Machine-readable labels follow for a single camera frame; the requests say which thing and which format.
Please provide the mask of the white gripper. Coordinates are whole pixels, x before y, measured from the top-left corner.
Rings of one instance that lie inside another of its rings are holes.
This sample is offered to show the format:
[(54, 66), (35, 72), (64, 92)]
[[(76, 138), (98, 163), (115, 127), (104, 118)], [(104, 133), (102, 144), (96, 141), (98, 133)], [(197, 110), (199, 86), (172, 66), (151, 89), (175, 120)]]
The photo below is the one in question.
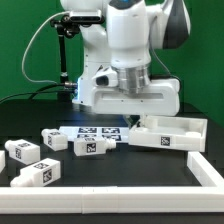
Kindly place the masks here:
[(117, 88), (94, 87), (92, 110), (97, 114), (119, 114), (129, 128), (138, 121), (147, 124), (146, 115), (175, 116), (180, 108), (180, 83), (177, 79), (152, 80), (140, 93), (124, 94)]

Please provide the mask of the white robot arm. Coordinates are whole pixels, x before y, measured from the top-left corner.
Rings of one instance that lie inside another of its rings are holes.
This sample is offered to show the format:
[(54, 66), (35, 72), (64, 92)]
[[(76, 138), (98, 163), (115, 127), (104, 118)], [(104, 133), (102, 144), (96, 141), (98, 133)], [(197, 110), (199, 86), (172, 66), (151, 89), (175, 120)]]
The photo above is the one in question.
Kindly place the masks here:
[(60, 0), (84, 41), (84, 71), (73, 104), (96, 114), (174, 116), (180, 81), (149, 73), (156, 49), (190, 35), (184, 0)]

